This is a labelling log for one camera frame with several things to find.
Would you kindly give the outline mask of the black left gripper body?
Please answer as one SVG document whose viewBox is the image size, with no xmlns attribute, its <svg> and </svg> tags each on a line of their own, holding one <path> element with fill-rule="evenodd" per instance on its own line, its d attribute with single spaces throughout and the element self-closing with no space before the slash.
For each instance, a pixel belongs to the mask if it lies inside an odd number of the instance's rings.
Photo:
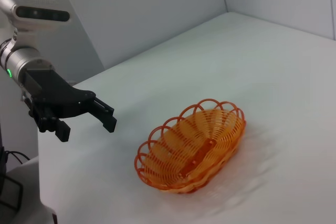
<svg viewBox="0 0 336 224">
<path fill-rule="evenodd" d="M 24 88 L 33 104 L 50 109 L 57 118 L 72 118 L 88 112 L 96 95 L 72 87 L 54 70 L 27 70 Z"/>
</svg>

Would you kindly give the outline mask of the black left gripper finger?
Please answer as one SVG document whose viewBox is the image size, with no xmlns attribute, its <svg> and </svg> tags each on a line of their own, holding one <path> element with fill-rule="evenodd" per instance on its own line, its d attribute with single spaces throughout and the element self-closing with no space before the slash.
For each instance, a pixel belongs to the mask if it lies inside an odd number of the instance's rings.
<svg viewBox="0 0 336 224">
<path fill-rule="evenodd" d="M 88 105 L 88 113 L 98 119 L 108 132 L 114 132 L 117 124 L 117 119 L 113 116 L 114 108 L 95 97 Z"/>
<path fill-rule="evenodd" d="M 61 142 L 69 140 L 70 127 L 61 121 L 50 107 L 32 103 L 29 106 L 29 115 L 34 119 L 41 133 L 54 132 Z"/>
</svg>

